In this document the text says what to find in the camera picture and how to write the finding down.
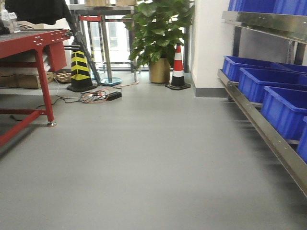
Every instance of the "shelf rail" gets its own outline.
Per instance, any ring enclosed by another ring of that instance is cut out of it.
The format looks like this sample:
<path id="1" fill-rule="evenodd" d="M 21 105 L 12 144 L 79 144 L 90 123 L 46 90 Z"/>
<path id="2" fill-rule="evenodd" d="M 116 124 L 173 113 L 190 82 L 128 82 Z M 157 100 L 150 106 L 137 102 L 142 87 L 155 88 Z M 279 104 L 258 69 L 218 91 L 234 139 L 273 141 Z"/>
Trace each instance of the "shelf rail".
<path id="1" fill-rule="evenodd" d="M 307 196 L 306 163 L 220 69 L 218 70 L 218 76 L 230 97 L 252 123 L 305 196 Z"/>

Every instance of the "black bag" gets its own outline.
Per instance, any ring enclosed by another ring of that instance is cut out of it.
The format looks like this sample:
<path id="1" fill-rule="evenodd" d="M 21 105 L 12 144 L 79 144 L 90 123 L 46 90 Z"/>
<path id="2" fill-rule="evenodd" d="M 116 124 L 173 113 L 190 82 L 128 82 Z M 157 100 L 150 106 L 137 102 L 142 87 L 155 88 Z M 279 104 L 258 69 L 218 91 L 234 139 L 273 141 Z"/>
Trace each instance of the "black bag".
<path id="1" fill-rule="evenodd" d="M 6 0 L 8 12 L 15 12 L 18 21 L 54 25 L 65 17 L 65 0 Z"/>

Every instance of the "gold plant pot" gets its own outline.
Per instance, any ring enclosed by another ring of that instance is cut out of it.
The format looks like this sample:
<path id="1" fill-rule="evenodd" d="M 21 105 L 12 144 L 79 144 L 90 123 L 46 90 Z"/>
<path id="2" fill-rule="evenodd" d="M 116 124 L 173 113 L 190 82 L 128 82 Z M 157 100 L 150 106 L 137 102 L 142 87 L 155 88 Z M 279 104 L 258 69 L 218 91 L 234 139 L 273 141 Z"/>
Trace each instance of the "gold plant pot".
<path id="1" fill-rule="evenodd" d="M 149 62 L 149 80 L 153 83 L 170 81 L 171 66 L 167 58 L 160 58 L 156 63 Z"/>

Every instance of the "red metal table leg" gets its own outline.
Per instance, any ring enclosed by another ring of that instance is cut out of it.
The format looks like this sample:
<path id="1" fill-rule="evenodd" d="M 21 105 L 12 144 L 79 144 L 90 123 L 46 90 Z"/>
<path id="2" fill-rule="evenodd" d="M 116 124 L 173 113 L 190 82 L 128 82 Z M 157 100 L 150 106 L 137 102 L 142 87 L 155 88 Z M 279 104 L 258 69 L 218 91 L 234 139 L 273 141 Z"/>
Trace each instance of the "red metal table leg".
<path id="1" fill-rule="evenodd" d="M 0 146 L 4 145 L 8 142 L 12 137 L 14 137 L 19 131 L 24 129 L 28 124 L 37 119 L 42 114 L 42 111 L 34 111 L 29 116 L 27 116 L 24 120 L 14 125 L 9 131 L 0 136 Z"/>
<path id="2" fill-rule="evenodd" d="M 43 49 L 39 49 L 35 51 L 35 60 L 37 64 L 37 71 L 39 75 L 39 80 L 41 84 L 41 89 L 43 92 L 43 97 L 44 97 L 44 103 L 46 107 L 46 115 L 48 118 L 48 126 L 49 127 L 54 127 L 56 125 L 54 121 L 54 116 L 53 116 L 53 110 L 52 110 L 52 102 L 49 94 L 49 88 L 48 88 L 48 82 L 46 78 L 46 72 L 44 68 L 44 62 L 43 62 Z"/>

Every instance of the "wall baseboard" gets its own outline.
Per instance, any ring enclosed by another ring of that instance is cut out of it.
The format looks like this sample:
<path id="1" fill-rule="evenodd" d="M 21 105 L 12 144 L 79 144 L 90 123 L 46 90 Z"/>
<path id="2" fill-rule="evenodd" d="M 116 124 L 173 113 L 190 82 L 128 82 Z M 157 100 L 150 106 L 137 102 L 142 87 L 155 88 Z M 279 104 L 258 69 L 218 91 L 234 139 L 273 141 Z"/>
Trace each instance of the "wall baseboard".
<path id="1" fill-rule="evenodd" d="M 191 83 L 194 90 L 195 97 L 227 97 L 228 94 L 224 88 L 196 88 L 192 75 Z"/>

